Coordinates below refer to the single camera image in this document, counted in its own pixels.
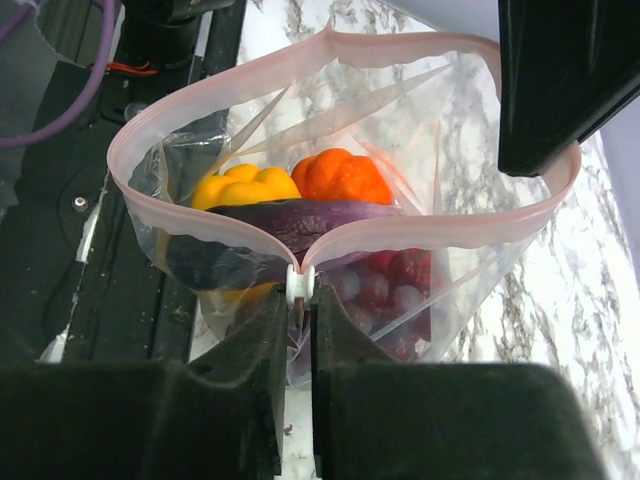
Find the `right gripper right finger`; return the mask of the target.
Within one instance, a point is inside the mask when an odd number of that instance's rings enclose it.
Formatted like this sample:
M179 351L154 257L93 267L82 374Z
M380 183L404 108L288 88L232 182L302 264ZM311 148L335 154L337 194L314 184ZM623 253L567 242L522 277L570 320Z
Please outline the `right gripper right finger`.
M528 363L403 364L311 304L313 446L323 479L603 479L570 386Z

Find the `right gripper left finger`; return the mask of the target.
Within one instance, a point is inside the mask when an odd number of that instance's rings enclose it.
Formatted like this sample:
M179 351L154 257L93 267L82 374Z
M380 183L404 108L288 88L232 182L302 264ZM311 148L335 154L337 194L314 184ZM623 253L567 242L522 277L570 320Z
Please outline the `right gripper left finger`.
M282 288L196 360L1 371L5 479L271 479L282 469Z

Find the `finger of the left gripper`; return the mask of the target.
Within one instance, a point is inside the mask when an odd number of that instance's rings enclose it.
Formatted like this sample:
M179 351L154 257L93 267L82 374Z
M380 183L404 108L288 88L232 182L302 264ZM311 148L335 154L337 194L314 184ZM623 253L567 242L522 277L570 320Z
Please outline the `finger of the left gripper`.
M537 176L638 97L639 4L511 0L498 13L498 169Z

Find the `dark red grapes bunch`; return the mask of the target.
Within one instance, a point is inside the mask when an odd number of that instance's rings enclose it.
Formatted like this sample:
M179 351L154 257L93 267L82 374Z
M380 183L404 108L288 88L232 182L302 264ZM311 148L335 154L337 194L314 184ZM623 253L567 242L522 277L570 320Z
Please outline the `dark red grapes bunch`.
M415 362L431 342L428 250L409 248L361 253L353 262L323 274L349 317L365 335L400 362Z

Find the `long purple eggplant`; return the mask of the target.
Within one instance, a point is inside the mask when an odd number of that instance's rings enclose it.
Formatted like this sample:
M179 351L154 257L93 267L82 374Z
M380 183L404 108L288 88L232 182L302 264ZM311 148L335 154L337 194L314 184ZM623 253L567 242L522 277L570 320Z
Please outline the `long purple eggplant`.
M308 249L327 232L360 220L399 216L395 206L361 201L289 199L208 210L256 227L273 236L302 261ZM202 241L190 235L168 240L166 263L171 274L196 290L244 290L254 285L282 282L287 262L275 255Z

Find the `yellow bell pepper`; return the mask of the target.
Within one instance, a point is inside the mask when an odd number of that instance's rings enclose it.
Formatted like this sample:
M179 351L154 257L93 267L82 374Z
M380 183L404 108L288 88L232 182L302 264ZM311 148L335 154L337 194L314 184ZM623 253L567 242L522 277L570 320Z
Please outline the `yellow bell pepper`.
M233 218L267 231L267 213L256 213L257 207L251 210L249 206L258 205L265 207L262 210L270 209L275 212L276 205L301 199L302 194L293 177L284 169L259 169L255 165L244 163L228 169L224 174L206 176L196 187L191 207L223 216L238 214ZM198 251L204 252L201 256L204 256L206 265L213 265L214 260L219 260L220 263L223 254L233 253L231 247L220 242L202 242L195 239L191 243L194 245L191 250L195 252L197 246ZM240 253L246 253L245 250L249 251L246 248L239 249ZM231 288L231 291L221 295L225 302L242 303L261 298L267 287L251 288L249 293L243 293L245 287L224 287Z

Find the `clear zip top bag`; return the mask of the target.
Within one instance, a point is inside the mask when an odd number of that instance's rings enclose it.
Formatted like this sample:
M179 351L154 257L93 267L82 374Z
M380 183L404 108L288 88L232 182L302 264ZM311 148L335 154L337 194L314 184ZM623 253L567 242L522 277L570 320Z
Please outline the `clear zip top bag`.
M573 186L495 163L495 43L326 28L137 114L107 164L138 244L227 341L285 289L330 286L393 359L437 361Z

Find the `small orange fruit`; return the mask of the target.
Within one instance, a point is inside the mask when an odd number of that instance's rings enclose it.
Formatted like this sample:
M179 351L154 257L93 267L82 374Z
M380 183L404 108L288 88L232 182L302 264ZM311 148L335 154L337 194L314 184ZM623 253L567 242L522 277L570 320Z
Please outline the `small orange fruit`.
M291 177L302 197L391 205L393 195L373 160L342 148L327 149L296 164Z

